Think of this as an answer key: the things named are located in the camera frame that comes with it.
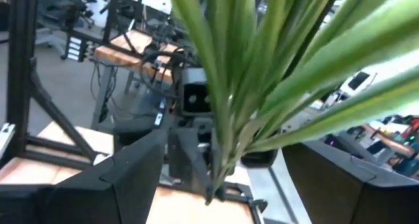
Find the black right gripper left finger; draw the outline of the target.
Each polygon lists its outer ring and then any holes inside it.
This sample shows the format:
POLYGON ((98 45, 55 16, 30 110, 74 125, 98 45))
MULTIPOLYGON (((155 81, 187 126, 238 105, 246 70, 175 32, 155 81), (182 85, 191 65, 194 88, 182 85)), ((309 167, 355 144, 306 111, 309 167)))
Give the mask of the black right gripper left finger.
POLYGON ((159 184, 167 131, 154 130, 60 183, 1 186, 1 222, 145 223, 159 184))

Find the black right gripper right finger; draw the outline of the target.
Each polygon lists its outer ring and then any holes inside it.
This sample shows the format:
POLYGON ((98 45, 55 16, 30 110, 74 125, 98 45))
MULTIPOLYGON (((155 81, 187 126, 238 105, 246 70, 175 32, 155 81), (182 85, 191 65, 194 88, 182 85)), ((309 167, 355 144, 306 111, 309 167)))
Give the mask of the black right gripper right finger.
POLYGON ((282 149, 312 223, 418 224, 418 182, 320 141, 282 149))

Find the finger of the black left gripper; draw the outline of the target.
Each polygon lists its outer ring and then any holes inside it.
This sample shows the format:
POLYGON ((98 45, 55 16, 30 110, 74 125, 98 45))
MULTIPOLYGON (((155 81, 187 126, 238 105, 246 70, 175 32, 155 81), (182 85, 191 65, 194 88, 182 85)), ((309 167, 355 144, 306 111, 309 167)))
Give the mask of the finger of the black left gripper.
POLYGON ((169 175, 183 191, 202 195, 205 204, 213 200, 214 188, 207 163, 200 152, 197 130, 175 128, 169 133, 169 175))
POLYGON ((240 162, 247 168, 268 168, 272 166, 278 150, 248 153, 240 158, 240 162))

